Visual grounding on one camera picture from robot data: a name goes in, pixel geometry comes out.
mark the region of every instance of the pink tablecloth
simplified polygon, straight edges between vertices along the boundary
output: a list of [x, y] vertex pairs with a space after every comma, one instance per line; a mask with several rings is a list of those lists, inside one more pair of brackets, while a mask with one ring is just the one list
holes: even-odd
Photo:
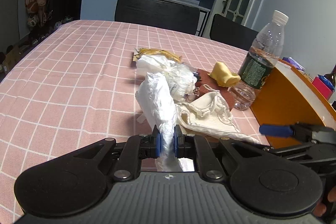
[[[105, 137], [123, 142], [151, 131], [147, 122], [136, 122], [141, 109], [134, 93], [142, 80], [131, 58], [139, 47], [173, 51], [205, 70], [223, 61], [237, 72], [246, 55], [205, 38], [136, 24], [79, 20], [61, 26], [0, 85], [2, 224], [22, 214], [13, 185], [27, 168]], [[243, 133], [266, 142], [250, 110], [232, 113]]]

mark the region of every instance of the chair backrest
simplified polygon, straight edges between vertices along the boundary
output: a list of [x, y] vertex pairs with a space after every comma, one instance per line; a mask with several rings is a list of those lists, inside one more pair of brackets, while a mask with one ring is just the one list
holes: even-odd
[[248, 51], [257, 34], [257, 31], [233, 22], [220, 14], [215, 14], [213, 17], [210, 30], [212, 40]]
[[115, 21], [196, 34], [200, 10], [159, 0], [118, 0]]

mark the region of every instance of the white bottle cap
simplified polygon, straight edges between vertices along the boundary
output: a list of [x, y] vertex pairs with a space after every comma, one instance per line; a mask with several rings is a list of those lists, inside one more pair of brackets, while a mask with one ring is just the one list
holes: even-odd
[[286, 16], [282, 12], [275, 10], [273, 13], [272, 21], [278, 23], [279, 25], [285, 26], [288, 21], [288, 16]]

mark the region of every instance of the screw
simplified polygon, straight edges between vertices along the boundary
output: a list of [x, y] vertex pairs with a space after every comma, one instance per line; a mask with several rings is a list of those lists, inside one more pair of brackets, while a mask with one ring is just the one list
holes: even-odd
[[126, 179], [131, 175], [131, 173], [127, 170], [117, 170], [114, 172], [114, 176], [118, 179]]
[[223, 176], [223, 174], [218, 170], [210, 170], [206, 172], [206, 176], [211, 179], [220, 179]]

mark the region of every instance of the reddish brown cloth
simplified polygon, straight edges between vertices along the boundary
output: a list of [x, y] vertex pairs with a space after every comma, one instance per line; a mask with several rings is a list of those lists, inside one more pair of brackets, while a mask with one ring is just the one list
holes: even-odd
[[235, 99], [232, 96], [232, 94], [227, 90], [227, 88], [223, 88], [219, 85], [217, 85], [217, 82], [215, 79], [211, 78], [208, 74], [209, 72], [198, 69], [197, 72], [199, 73], [199, 76], [201, 77], [200, 82], [196, 82], [196, 87], [199, 88], [199, 94], [200, 96], [206, 94], [210, 90], [207, 90], [202, 85], [207, 84], [214, 90], [219, 90], [223, 98], [226, 100], [227, 104], [229, 105], [230, 110], [233, 108], [233, 105], [235, 104]]

